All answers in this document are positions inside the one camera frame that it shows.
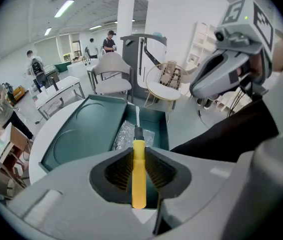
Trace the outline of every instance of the chair seat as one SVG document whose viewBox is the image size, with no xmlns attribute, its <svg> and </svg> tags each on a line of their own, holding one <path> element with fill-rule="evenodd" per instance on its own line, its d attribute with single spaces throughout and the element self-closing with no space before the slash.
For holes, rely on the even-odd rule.
<svg viewBox="0 0 283 240">
<path fill-rule="evenodd" d="M 129 81 L 122 78 L 112 77 L 107 80 L 101 81 L 96 85 L 95 92 L 98 94 L 111 94 L 128 91 L 132 88 Z"/>
<path fill-rule="evenodd" d="M 158 82 L 149 83 L 148 89 L 159 98 L 165 100 L 175 101 L 178 100 L 181 96 L 178 90 L 164 86 Z"/>
</svg>

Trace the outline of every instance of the chair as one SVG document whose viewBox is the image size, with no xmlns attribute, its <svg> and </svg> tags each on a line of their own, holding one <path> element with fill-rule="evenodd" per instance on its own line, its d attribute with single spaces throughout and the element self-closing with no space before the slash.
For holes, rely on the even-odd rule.
<svg viewBox="0 0 283 240">
<path fill-rule="evenodd" d="M 97 81 L 97 76 L 103 73 L 124 73 L 122 77 L 110 77 L 105 80 Z M 108 52 L 104 54 L 100 59 L 99 63 L 91 71 L 93 76 L 93 89 L 96 94 L 111 94 L 120 93 L 127 91 L 128 95 L 131 90 L 131 103 L 133 103 L 133 69 L 129 66 L 123 58 L 116 52 Z"/>
<path fill-rule="evenodd" d="M 175 61 L 154 66 L 146 76 L 145 83 L 148 89 L 148 97 L 144 106 L 151 106 L 154 104 L 155 98 L 158 98 L 173 102 L 172 108 L 174 109 L 176 100 L 181 97 L 182 84 L 189 82 L 188 72 L 178 66 Z M 153 95 L 153 101 L 146 106 L 150 95 Z"/>
<path fill-rule="evenodd" d="M 0 195 L 5 199 L 12 199 L 20 191 L 22 191 L 26 184 L 12 175 L 8 169 L 0 162 Z"/>
</svg>

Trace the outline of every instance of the gray chair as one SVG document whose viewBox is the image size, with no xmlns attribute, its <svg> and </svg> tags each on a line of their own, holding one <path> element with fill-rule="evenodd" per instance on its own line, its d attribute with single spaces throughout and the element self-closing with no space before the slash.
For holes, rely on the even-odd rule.
<svg viewBox="0 0 283 240">
<path fill-rule="evenodd" d="M 110 77 L 100 82 L 97 81 L 98 75 L 119 72 L 123 73 L 122 78 Z M 108 52 L 104 54 L 91 71 L 91 74 L 93 76 L 93 90 L 96 94 L 112 94 L 127 91 L 127 100 L 130 93 L 131 102 L 133 103 L 133 69 L 118 53 Z"/>
<path fill-rule="evenodd" d="M 0 169 L 2 169 L 0 170 L 0 195 L 5 199 L 12 199 L 26 187 L 26 184 L 12 175 L 1 162 Z"/>
</svg>

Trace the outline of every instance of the clear plastic packaging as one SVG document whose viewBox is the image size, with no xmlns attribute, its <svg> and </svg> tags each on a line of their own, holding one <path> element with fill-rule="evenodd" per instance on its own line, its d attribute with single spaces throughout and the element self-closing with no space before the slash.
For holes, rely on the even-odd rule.
<svg viewBox="0 0 283 240">
<path fill-rule="evenodd" d="M 146 147 L 152 147 L 154 144 L 155 133 L 150 130 L 142 129 Z M 113 142 L 111 150 L 121 150 L 133 147 L 135 135 L 135 125 L 125 120 L 121 125 L 119 132 Z"/>
</svg>

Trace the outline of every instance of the black t-shirt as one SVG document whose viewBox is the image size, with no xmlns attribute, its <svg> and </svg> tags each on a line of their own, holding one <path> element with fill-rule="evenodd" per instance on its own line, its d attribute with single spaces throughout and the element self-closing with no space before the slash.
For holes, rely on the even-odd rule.
<svg viewBox="0 0 283 240">
<path fill-rule="evenodd" d="M 114 45 L 115 45 L 114 40 L 113 39 L 109 40 L 108 38 L 106 38 L 102 43 L 103 48 L 105 46 L 108 47 L 108 48 L 112 48 Z M 105 50 L 105 51 L 106 51 L 106 53 L 113 52 L 113 50 Z"/>
</svg>

